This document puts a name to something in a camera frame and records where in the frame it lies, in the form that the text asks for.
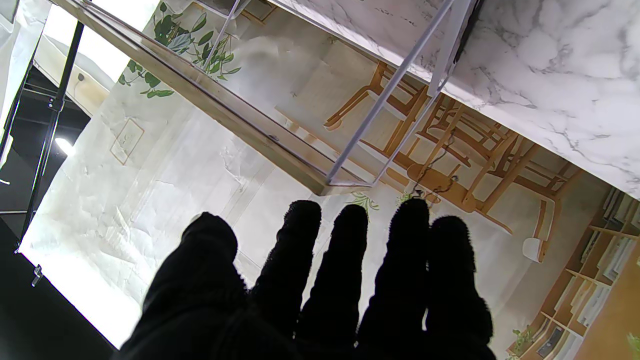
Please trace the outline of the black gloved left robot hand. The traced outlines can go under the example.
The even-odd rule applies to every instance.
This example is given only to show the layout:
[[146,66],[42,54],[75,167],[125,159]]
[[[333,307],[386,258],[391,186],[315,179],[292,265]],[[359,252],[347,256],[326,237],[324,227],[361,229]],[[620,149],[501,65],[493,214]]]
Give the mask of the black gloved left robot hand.
[[203,212],[160,265],[117,360],[494,360],[493,321],[475,284],[467,224],[430,221],[405,200],[390,221],[374,294],[359,313],[368,215],[354,203],[334,219],[310,291],[322,208],[292,202],[254,286],[234,260],[231,226]]

